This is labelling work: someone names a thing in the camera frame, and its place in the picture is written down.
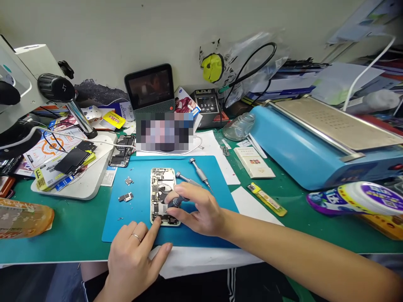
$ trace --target yellow lighter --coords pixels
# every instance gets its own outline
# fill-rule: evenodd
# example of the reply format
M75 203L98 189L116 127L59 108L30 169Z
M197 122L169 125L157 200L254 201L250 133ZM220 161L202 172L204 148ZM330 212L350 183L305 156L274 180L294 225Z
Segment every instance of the yellow lighter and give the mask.
M254 182L248 186L248 189L252 191L265 205L271 208L278 216L284 216L287 214L287 210L280 206L273 198L267 195L261 188L259 188Z

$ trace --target white cable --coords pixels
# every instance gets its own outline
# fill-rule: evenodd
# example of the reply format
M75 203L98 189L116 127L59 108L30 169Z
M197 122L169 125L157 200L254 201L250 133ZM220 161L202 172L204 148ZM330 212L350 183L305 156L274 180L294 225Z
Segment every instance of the white cable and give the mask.
M148 152L148 153L158 153L158 154L164 154L164 155L185 155L185 154L188 154L188 153L193 152L194 150L196 150L197 148L199 148L199 147L202 145L203 139L202 139L200 136L195 136L195 137L197 137L198 139L200 139L200 144L197 145L195 148L193 148L193 149L191 149L190 151L187 151L187 152L185 152L185 153L168 153L168 152L145 151L145 150L138 150L138 151L140 151L140 152Z
M47 131L47 132L51 132L51 133L58 134L58 135L71 136L71 137L77 138L77 139L82 140L82 141L91 141L91 142L93 142L93 143L105 143L105 144L107 144L107 145L112 145L112 146L116 146L116 147L125 147L125 148L133 148L133 149L136 149L135 146L130 146L130 145L118 145L118 144L114 144L114 143L108 143L108 142L105 142L105 141L93 141L93 140L90 140L90 139L87 139L87 138L81 138L81 137L78 137L78 136L75 136L75 135L64 134L64 133L61 133L61 132L57 132L57 131L53 131L53 130L49 130L49 129L44 129L44 128L39 127L39 126L34 126L34 127L32 127L31 131L28 133L28 135L27 135L26 137L24 137L22 140L20 140L20 141L18 141L18 142L16 142L16 143L12 143L12 144L6 145L6 146L0 146L0 150L4 150L4 149L7 149L7 148L15 147L15 146L17 146L17 145L19 145L19 144L25 143L26 141L28 141L28 140L34 135L34 132L35 132L36 129L43 130L43 131ZM173 154L173 153L155 152L155 151L143 151L143 152L160 153L160 154L164 154L164 155L185 155L185 154L187 154L187 153L190 153L190 152L196 150L196 148L198 148L199 146L202 145L202 143L203 143L202 138L199 137L199 136L196 136L196 137L200 139L200 144L199 144L198 146L196 146L195 148L193 148L192 150L187 151L187 152L185 152L185 153L179 153L179 154L176 153L176 154Z
M356 77L356 79L354 80L354 82L351 84L350 89L348 90L348 94L347 94L347 98L344 102L344 106L343 106L343 111L346 111L347 107L348 107L348 103L350 101L351 95L353 94L353 89L354 86L357 84L358 80L361 78L361 76L367 72L367 70L369 70L387 51L388 49L392 46L393 42L395 42L396 37L389 35L389 34L376 34L373 36L391 36L392 40L389 42L389 44L385 47L385 49L367 66L367 68L365 68L362 73L359 74L358 77Z

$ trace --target plastic bag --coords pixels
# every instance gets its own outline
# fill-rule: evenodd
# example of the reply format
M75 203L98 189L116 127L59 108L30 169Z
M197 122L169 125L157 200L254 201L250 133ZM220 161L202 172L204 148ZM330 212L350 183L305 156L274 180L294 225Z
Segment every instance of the plastic bag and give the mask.
M242 66L252 53L266 43L274 42L277 44L275 55L262 69L234 85L225 107L229 107L240 100L256 83L269 80L286 62L290 54L290 48L283 44L279 37L282 31L261 31L235 43L216 39L200 46L199 63L203 69L203 78L216 84L220 88L220 92L223 91L224 98L227 98L231 91L231 88L228 89L228 85L235 81ZM271 45L259 50L250 58L239 77L259 67L272 52L273 46Z

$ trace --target blue repair mat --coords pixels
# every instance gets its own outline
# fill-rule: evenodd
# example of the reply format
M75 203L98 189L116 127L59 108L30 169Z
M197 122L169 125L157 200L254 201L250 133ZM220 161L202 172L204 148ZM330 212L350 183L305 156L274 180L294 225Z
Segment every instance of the blue repair mat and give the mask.
M214 197L220 207L238 213L238 209L216 158L214 156L193 157L197 165L207 176L214 192ZM190 158L192 156L132 156L126 168L118 168L109 201L102 241L112 242L119 229L131 221L142 221L148 228L151 227L150 193L151 169L153 168L172 168L175 170L175 173L180 171L187 178L196 181L203 188L208 189L197 176L194 166L189 162ZM129 186L125 183L125 179L128 176L134 181ZM182 180L177 178L176 182L179 184ZM132 200L128 202L118 201L120 196L129 192L132 192L134 195ZM196 207L192 202L182 203L181 208L189 213L196 211ZM162 245L166 242L172 242L174 246L237 248L232 243L218 237L197 234L184 224L180 226L160 227L155 244Z

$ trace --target smartphone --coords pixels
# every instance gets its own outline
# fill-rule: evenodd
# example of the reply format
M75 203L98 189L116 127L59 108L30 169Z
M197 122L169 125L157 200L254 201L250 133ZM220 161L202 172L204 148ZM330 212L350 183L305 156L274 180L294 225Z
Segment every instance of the smartphone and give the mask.
M181 222L167 214L168 205L164 199L176 185L175 171L171 168L151 169L150 220L153 223L157 216L161 217L161 226L178 227Z

